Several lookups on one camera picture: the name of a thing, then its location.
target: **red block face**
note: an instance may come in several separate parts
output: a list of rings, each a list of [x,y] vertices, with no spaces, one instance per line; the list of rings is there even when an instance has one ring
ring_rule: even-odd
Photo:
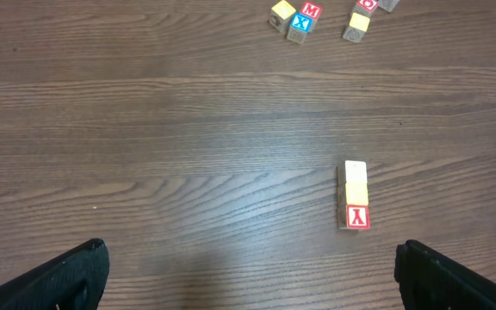
[[[345,221],[348,228],[369,229],[369,207],[348,205]]]
[[[378,7],[378,1],[376,0],[357,0],[357,3],[370,13],[374,12]]]
[[[314,20],[318,20],[320,13],[322,11],[323,8],[321,8],[319,5],[315,3],[306,2],[301,6],[300,13],[302,13],[305,16],[309,16]]]

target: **wood grain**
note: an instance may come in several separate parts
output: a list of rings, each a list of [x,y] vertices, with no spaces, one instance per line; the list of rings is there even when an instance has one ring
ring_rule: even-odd
[[[101,309],[402,307],[418,239],[496,282],[496,1],[0,1],[0,284],[93,237]],[[292,4],[300,7],[302,1]],[[335,166],[369,164],[371,230]]]

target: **white block face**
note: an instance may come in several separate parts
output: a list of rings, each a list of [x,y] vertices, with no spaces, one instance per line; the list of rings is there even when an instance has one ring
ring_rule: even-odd
[[[367,164],[365,162],[345,161],[346,183],[367,183]]]
[[[368,229],[369,210],[366,207],[348,206],[346,221],[348,228]]]

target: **blue block with letter x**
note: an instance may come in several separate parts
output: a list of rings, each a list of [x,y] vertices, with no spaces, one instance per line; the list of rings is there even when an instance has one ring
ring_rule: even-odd
[[[311,28],[312,22],[313,20],[310,17],[303,16],[300,13],[296,13],[294,14],[294,17],[292,17],[290,26],[306,33],[309,32],[309,28]]]

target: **stack of blocks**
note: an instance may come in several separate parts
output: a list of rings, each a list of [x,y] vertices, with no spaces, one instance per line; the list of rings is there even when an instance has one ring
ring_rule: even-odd
[[[370,17],[376,8],[381,7],[388,12],[394,10],[400,0],[357,0],[351,11],[350,23],[345,28],[344,39],[359,43],[367,33]]]
[[[303,44],[307,34],[312,32],[317,24],[323,9],[314,3],[305,2],[301,6],[300,13],[286,0],[277,3],[271,9],[269,22],[277,28],[281,34],[287,32],[287,39]]]
[[[338,226],[341,229],[369,229],[367,164],[346,160],[338,167]]]

